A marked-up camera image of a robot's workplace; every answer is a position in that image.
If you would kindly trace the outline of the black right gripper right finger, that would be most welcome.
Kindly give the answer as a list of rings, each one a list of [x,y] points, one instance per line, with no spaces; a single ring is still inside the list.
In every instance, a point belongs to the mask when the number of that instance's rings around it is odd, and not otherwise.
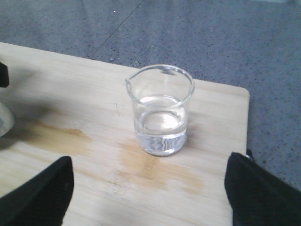
[[[299,226],[301,193],[251,158],[231,153],[224,179],[234,226]]]

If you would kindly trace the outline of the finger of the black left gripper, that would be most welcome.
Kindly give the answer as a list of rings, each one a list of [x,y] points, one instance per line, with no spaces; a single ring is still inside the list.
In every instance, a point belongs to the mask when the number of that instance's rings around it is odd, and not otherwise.
[[[0,87],[6,88],[9,86],[9,75],[8,75],[8,67],[0,63]]]

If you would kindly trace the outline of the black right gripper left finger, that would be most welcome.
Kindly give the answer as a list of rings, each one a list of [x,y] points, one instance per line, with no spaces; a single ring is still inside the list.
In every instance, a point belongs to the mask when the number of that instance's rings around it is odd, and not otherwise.
[[[60,226],[74,189],[72,160],[63,156],[0,199],[2,226]]]

